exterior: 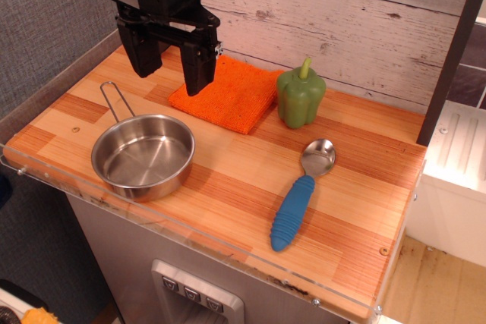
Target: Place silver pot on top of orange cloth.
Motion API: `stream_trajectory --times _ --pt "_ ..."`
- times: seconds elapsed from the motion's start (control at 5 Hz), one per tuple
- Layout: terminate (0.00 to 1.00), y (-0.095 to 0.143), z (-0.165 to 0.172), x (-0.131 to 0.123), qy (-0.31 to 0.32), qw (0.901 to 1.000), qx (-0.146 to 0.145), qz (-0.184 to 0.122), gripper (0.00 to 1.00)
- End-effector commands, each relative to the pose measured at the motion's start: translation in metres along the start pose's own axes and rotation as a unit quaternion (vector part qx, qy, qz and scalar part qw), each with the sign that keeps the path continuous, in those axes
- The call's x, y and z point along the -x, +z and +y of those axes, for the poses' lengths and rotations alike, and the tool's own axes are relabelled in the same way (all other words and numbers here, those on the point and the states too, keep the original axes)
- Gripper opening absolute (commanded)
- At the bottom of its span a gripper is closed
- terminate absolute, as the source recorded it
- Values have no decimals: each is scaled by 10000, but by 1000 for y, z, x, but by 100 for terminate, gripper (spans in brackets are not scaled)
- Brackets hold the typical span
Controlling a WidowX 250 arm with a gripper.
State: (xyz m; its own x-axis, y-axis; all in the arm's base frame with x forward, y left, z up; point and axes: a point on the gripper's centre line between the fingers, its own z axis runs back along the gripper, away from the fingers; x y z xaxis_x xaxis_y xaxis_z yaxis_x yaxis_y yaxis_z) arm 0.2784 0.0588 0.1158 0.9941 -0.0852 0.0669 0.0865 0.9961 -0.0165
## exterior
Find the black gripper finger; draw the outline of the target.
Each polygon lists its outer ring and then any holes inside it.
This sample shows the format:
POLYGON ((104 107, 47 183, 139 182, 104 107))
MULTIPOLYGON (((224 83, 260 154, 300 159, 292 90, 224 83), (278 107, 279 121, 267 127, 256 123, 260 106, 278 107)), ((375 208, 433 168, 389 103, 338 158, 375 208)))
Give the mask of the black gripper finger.
POLYGON ((189 96, 196 96, 213 82, 218 57, 218 43, 201 45, 185 42, 180 47, 180 52, 186 92, 189 96))
POLYGON ((162 66, 159 41, 140 23, 117 18, 118 33, 129 61, 139 77, 148 77, 162 66))

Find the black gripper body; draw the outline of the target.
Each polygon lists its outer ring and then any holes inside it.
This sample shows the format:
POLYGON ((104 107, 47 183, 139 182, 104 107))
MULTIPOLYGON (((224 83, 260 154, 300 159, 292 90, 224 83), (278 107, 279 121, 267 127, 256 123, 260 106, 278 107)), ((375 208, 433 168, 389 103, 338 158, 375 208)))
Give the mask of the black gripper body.
POLYGON ((218 43, 219 18, 210 13, 202 0, 113 0, 118 17, 143 24, 159 43, 179 46, 185 42, 201 45, 218 43))

